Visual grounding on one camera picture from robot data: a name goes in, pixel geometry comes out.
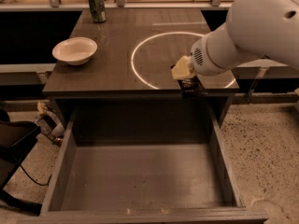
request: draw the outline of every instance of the can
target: can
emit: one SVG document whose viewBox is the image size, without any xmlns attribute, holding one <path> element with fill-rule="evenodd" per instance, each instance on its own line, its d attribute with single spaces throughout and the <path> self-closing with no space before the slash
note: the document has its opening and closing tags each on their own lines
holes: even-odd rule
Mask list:
<svg viewBox="0 0 299 224">
<path fill-rule="evenodd" d="M 93 22 L 104 22 L 106 20 L 104 0 L 88 0 Z"/>
</svg>

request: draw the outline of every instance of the white bowl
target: white bowl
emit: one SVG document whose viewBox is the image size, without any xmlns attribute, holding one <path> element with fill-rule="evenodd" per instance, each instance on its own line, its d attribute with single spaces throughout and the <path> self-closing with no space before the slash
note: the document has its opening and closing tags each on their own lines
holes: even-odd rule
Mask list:
<svg viewBox="0 0 299 224">
<path fill-rule="evenodd" d="M 81 65 L 90 60 L 97 50 L 94 41 L 86 37 L 70 38 L 57 44 L 52 54 L 59 61 Z"/>
</svg>

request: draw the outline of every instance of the open drawer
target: open drawer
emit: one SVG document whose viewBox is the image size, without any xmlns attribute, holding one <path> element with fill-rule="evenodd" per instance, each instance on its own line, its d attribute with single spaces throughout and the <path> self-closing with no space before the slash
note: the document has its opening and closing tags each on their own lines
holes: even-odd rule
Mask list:
<svg viewBox="0 0 299 224">
<path fill-rule="evenodd" d="M 208 98 L 78 104 L 40 217 L 20 223 L 263 223 L 246 210 Z"/>
</svg>

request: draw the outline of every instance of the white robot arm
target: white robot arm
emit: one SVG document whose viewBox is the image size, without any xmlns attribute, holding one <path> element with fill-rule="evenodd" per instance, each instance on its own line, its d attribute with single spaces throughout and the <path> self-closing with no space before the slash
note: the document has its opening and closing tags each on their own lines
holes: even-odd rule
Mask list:
<svg viewBox="0 0 299 224">
<path fill-rule="evenodd" d="M 226 23 L 193 44 L 173 77 L 182 78 L 188 69 L 214 76 L 260 58 L 299 69 L 299 0 L 235 0 Z M 185 72 L 176 73 L 181 67 Z"/>
</svg>

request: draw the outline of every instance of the black cable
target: black cable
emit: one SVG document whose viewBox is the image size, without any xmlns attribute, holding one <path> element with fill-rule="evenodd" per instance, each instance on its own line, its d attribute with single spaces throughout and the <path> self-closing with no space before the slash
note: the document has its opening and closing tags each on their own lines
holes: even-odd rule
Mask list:
<svg viewBox="0 0 299 224">
<path fill-rule="evenodd" d="M 48 179 L 48 182 L 47 183 L 38 183 L 38 182 L 36 182 L 28 173 L 27 173 L 27 171 L 20 165 L 20 167 L 22 168 L 22 170 L 25 172 L 25 174 L 34 182 L 34 183 L 36 183 L 37 185 L 39 185 L 39 186 L 48 186 L 49 185 L 49 183 L 50 183 L 50 179 L 51 179 L 51 177 L 52 177 L 52 175 L 50 175 L 50 177 L 49 177 L 49 179 Z"/>
</svg>

